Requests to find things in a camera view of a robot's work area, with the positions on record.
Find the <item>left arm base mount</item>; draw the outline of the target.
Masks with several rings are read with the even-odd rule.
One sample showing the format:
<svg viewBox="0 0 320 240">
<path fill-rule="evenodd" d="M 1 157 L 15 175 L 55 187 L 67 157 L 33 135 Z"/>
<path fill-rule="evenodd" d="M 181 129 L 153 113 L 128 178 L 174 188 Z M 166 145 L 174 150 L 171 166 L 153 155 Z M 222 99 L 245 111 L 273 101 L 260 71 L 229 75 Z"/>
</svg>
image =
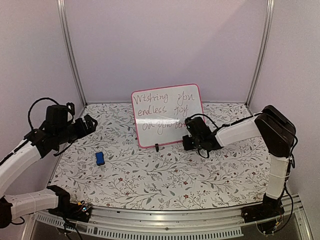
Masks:
<svg viewBox="0 0 320 240">
<path fill-rule="evenodd" d="M 48 209 L 52 215 L 62 218 L 88 223 L 91 217 L 92 208 L 89 203 L 81 201 L 80 204 L 71 202 L 71 195 L 56 185 L 50 185 L 47 189 L 53 191 L 58 197 L 58 204 L 55 208 Z"/>
</svg>

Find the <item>pink framed whiteboard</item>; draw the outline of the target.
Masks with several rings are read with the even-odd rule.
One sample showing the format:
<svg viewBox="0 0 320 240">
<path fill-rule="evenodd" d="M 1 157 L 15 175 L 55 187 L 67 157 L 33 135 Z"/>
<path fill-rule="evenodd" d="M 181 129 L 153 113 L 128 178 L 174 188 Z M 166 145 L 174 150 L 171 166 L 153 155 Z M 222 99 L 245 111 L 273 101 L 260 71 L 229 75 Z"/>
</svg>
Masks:
<svg viewBox="0 0 320 240">
<path fill-rule="evenodd" d="M 134 91 L 131 102 L 138 145 L 144 149 L 181 142 L 188 134 L 185 119 L 204 112 L 195 83 Z"/>
</svg>

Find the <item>blue whiteboard eraser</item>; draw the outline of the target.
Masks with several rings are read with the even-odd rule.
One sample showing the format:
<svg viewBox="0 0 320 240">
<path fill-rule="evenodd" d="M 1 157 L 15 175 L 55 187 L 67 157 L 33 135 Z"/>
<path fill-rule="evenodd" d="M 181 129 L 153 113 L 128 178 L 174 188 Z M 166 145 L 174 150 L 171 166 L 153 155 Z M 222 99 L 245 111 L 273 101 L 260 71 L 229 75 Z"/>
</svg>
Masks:
<svg viewBox="0 0 320 240">
<path fill-rule="evenodd" d="M 96 157 L 96 165 L 97 166 L 103 166 L 105 164 L 103 152 L 101 152 L 101 151 L 96 152 L 95 157 Z"/>
</svg>

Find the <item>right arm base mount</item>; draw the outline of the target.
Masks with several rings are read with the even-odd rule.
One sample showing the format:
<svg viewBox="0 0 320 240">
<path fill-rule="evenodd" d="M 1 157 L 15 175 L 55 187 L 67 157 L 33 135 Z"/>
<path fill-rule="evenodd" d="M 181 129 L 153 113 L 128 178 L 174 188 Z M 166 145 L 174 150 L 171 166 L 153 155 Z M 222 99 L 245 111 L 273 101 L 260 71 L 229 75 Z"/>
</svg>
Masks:
<svg viewBox="0 0 320 240">
<path fill-rule="evenodd" d="M 245 223 L 262 221 L 257 224 L 257 229 L 264 235 L 274 234 L 283 222 L 285 213 L 281 198 L 273 199 L 266 194 L 262 203 L 241 208 L 241 217 Z"/>
</svg>

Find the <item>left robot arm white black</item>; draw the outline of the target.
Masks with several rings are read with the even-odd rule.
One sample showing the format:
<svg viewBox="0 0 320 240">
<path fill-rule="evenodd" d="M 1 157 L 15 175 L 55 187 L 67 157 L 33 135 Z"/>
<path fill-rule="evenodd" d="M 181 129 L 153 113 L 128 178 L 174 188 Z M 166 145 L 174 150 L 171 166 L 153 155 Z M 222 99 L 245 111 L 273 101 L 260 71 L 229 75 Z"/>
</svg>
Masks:
<svg viewBox="0 0 320 240">
<path fill-rule="evenodd" d="M 57 185 L 19 195 L 7 195 L 9 186 L 31 165 L 51 151 L 62 154 L 60 145 L 73 144 L 96 131 L 98 121 L 90 115 L 74 118 L 75 106 L 54 104 L 46 109 L 45 120 L 39 128 L 31 128 L 19 145 L 0 161 L 0 227 L 6 228 L 24 215 L 49 210 L 64 219 L 88 222 L 85 204 L 71 202 L 71 195 Z"/>
</svg>

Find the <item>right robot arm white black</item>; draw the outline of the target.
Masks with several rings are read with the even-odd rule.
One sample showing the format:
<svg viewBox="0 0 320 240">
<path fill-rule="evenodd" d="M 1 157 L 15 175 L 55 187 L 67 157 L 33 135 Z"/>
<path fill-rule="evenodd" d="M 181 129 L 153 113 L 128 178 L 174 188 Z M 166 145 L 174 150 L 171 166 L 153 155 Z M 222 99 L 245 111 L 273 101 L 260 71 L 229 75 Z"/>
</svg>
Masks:
<svg viewBox="0 0 320 240">
<path fill-rule="evenodd" d="M 182 144 L 186 151 L 205 150 L 210 153 L 250 138 L 263 139 L 270 157 L 269 182 L 265 192 L 269 199 L 259 206 L 258 213 L 262 218 L 269 218 L 278 210 L 275 200 L 281 199 L 291 169 L 296 167 L 293 155 L 298 143 L 296 127 L 273 105 L 235 122 L 217 126 L 215 130 L 206 125 L 204 117 L 204 114 L 196 113 L 185 119 L 188 134 L 183 136 Z"/>
</svg>

